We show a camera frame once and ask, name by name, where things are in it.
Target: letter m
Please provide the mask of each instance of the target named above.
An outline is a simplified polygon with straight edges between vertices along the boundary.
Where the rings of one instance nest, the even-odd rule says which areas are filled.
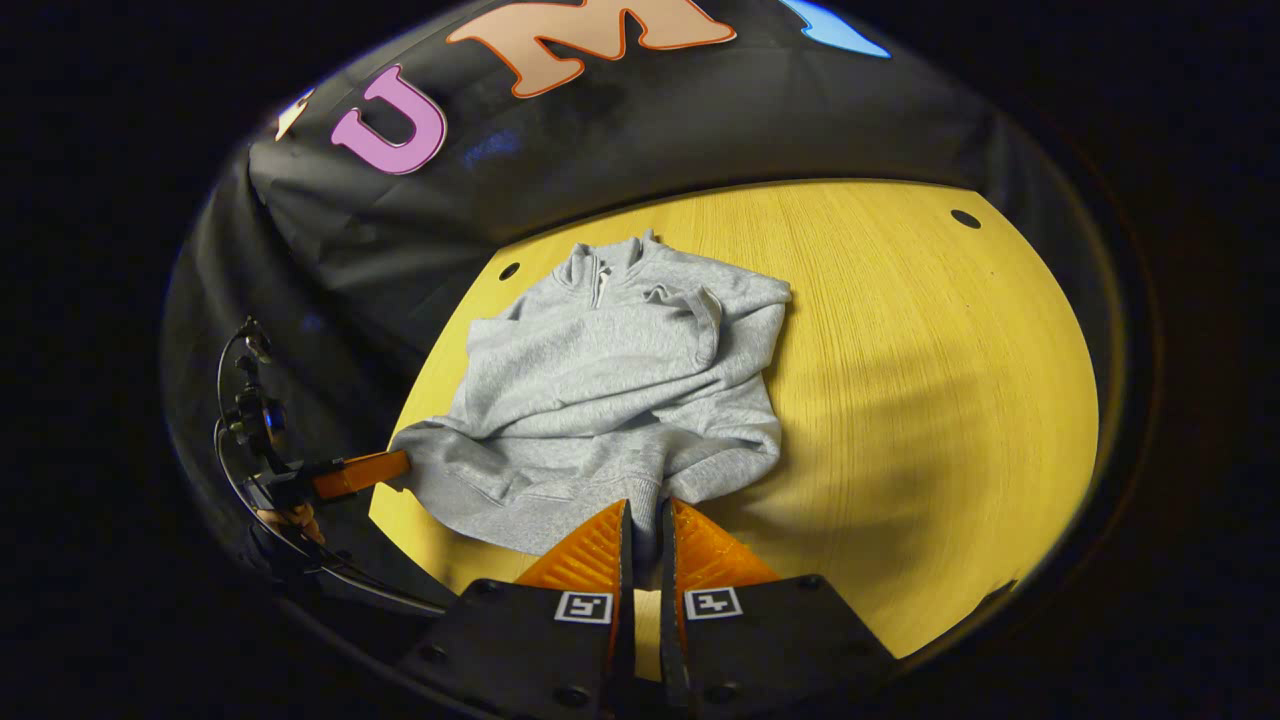
[[[617,60],[626,53],[627,14],[644,27],[640,46],[649,50],[712,45],[737,36],[691,0],[584,0],[581,5],[504,5],[463,24],[447,41],[483,42],[516,73],[511,94],[532,97],[576,78],[585,68],[576,58],[557,58],[543,41]]]

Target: yellow wooden table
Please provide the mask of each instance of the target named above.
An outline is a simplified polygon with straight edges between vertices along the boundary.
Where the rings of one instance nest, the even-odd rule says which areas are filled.
[[[952,209],[977,218],[974,229]],[[448,413],[466,334],[563,261],[654,228],[668,246],[788,281],[765,380],[782,460],[699,506],[782,577],[822,573],[901,657],[1025,577],[1089,487],[1097,393],[1075,316],[982,196],[884,181],[737,187],[614,213],[500,250],[422,366],[399,428]],[[520,263],[508,279],[503,269]],[[453,533],[378,487],[372,520],[457,592],[534,556]],[[658,679],[657,592],[636,593],[637,673]]]

